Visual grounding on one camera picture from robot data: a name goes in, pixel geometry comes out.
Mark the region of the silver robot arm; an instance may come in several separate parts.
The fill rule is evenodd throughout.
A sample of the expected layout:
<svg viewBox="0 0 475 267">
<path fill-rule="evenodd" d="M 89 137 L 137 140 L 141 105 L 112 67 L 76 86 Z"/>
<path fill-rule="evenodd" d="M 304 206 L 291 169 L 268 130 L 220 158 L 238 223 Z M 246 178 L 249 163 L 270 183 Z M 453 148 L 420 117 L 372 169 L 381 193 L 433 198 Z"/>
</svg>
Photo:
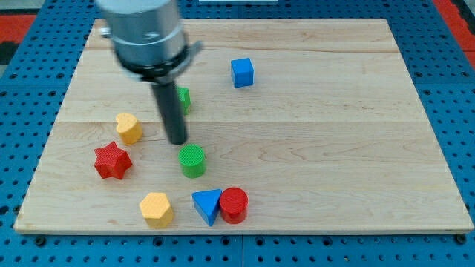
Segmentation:
<svg viewBox="0 0 475 267">
<path fill-rule="evenodd" d="M 96 0 L 120 64 L 143 81 L 168 84 L 203 49 L 190 44 L 175 0 Z"/>
</svg>

